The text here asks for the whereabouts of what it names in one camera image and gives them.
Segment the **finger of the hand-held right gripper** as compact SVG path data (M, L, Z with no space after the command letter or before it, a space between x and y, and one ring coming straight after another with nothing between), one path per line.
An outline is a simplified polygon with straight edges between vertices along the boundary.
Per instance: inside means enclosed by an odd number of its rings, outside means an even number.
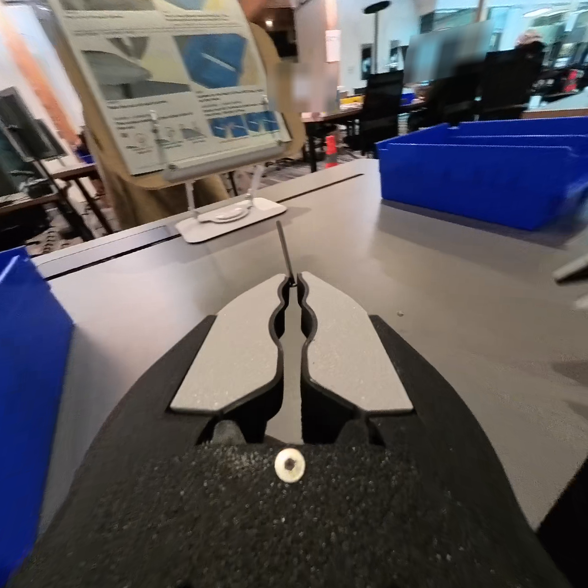
M553 272L555 283L587 282L587 255L578 257Z

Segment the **wooden office desk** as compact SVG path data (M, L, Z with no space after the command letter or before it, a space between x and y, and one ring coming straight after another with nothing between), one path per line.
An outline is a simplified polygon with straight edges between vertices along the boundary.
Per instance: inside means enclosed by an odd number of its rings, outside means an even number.
M378 141L398 135L399 116L417 111L424 105L423 99L415 99L409 104L393 107L392 113L378 118L375 111L364 114L361 104L348 105L333 114L303 113L301 119L306 132L303 158L315 173L318 170L318 148L326 143L330 131L340 126L345 128L343 141L349 148L363 155L371 153Z
M95 164L82 164L62 168L57 172L49 172L41 161L35 162L38 173L42 175L36 178L32 172L11 171L13 177L23 177L21 183L24 191L1 196L1 216L13 215L22 210L45 207L52 205L68 225L70 232L87 242L95 239L95 235L71 204L66 188L73 184L81 193L86 205L98 220L107 235L114 234L114 229L104 215L99 203L82 184L82 179L89 179L98 172Z

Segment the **blue plastic shelf bin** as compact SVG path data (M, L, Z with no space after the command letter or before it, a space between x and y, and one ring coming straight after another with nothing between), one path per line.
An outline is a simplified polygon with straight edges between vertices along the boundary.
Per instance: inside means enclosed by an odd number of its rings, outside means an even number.
M587 195L587 117L441 123L376 144L387 201L537 231Z

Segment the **black tilted screen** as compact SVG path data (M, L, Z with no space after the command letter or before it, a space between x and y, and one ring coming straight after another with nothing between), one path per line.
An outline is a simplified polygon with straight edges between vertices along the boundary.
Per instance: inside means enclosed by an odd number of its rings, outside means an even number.
M16 87L1 90L1 129L26 162L67 156L46 125L33 117Z

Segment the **long metal bolt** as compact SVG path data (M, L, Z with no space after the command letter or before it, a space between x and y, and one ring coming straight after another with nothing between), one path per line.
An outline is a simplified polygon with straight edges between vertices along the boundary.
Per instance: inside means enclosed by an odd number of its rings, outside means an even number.
M285 267L286 267L286 271L287 271L286 274L288 276L288 279L296 279L296 275L293 271L293 266L292 266L292 262L290 259L288 244L286 242L285 233L283 230L283 225L282 225L282 222L279 220L276 221L276 230L277 230L278 238L279 238L280 245L281 245L281 251L282 251L283 259L285 262Z

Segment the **black floor lamp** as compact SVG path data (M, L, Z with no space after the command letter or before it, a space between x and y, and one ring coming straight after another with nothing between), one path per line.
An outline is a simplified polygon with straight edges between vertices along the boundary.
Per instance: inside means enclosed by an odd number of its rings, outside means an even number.
M371 75L378 73L379 16L390 6L390 1L376 1L364 8L364 14L373 16L373 42L371 45Z

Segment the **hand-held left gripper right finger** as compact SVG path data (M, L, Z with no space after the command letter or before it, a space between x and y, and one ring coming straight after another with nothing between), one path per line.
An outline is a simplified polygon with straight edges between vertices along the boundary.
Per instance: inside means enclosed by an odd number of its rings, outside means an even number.
M297 278L304 443L334 443L345 425L413 413L413 403L367 311L304 271Z

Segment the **blue plastic divided bin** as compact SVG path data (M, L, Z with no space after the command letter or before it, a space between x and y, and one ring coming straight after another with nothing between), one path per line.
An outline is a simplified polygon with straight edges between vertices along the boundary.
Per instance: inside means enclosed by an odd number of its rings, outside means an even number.
M1 252L1 587L38 533L73 329L26 249Z

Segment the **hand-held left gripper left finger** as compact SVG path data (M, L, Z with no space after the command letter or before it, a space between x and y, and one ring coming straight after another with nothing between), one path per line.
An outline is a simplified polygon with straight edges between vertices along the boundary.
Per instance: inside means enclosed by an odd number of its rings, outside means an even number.
M277 274L246 290L215 316L170 403L181 415L236 423L247 443L262 443L282 407L280 338L289 277Z

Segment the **brown cloth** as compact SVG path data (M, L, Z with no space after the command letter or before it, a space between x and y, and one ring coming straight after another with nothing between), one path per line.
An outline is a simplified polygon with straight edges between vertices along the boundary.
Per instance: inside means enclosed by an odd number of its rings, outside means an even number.
M159 172L132 176L97 99L87 89L77 93L84 114L84 135L120 227L130 229L187 212L186 186L166 182Z

